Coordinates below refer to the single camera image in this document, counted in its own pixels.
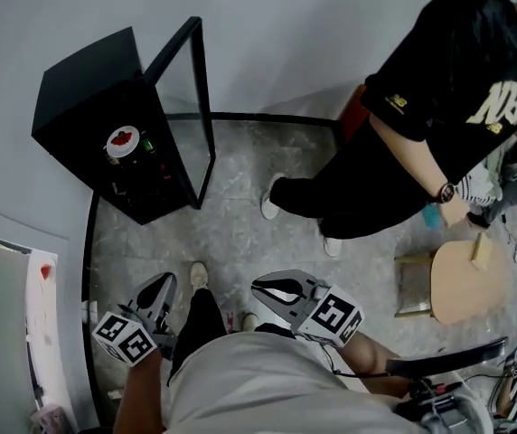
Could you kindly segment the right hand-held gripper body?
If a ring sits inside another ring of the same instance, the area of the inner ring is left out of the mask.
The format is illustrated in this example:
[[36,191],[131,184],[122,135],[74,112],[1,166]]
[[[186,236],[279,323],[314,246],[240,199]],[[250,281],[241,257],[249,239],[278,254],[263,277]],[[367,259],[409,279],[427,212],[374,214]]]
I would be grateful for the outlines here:
[[364,319],[362,306],[336,285],[318,281],[291,331],[306,340],[343,348]]

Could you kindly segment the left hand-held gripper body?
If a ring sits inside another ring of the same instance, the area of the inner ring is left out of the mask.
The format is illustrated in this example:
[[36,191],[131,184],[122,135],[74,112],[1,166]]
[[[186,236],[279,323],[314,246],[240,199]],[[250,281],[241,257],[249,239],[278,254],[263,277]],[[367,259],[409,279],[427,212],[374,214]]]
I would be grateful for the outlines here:
[[113,358],[134,367],[154,351],[168,361],[174,358],[177,335],[167,325],[171,305],[140,308],[137,302],[118,305],[107,312],[92,332],[94,339]]

